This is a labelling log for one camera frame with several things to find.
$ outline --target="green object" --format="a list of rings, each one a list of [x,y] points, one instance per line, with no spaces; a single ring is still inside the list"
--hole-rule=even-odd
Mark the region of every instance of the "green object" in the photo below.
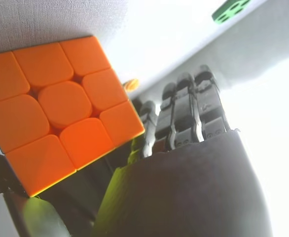
[[[212,15],[213,20],[222,24],[228,19],[234,17],[236,14],[240,13],[251,0],[228,0],[226,1],[217,11]]]

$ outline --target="rubik's cube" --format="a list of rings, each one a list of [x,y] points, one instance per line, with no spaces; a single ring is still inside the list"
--hole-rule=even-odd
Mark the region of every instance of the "rubik's cube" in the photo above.
[[[0,148],[29,196],[143,132],[95,37],[0,53]]]

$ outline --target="orange cube face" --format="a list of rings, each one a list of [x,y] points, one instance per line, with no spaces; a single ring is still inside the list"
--hole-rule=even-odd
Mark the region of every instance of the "orange cube face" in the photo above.
[[[28,195],[143,131],[96,37],[0,54],[0,148]]]
[[[82,85],[93,103],[94,115],[128,100],[113,69],[85,76]]]
[[[129,101],[101,112],[100,120],[116,147],[145,131],[134,107]]]
[[[49,132],[39,103],[29,95],[0,101],[0,148],[3,153],[30,143]]]
[[[110,64],[96,37],[60,42],[78,77],[110,68]]]
[[[60,140],[76,169],[82,169],[114,148],[97,118],[87,118],[67,127],[60,134]]]
[[[26,94],[30,85],[12,52],[0,53],[0,101]]]
[[[34,90],[73,77],[73,69],[58,43],[22,48],[13,53]]]
[[[38,101],[50,123],[56,128],[69,126],[92,113],[89,98],[83,88],[73,81],[44,88],[38,95]]]
[[[75,173],[67,152],[55,135],[48,135],[6,154],[31,197]]]

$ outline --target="bright light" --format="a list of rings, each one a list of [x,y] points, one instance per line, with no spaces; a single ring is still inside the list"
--hole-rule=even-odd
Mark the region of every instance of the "bright light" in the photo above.
[[[289,237],[289,60],[221,94],[232,128],[246,140],[273,234]]]

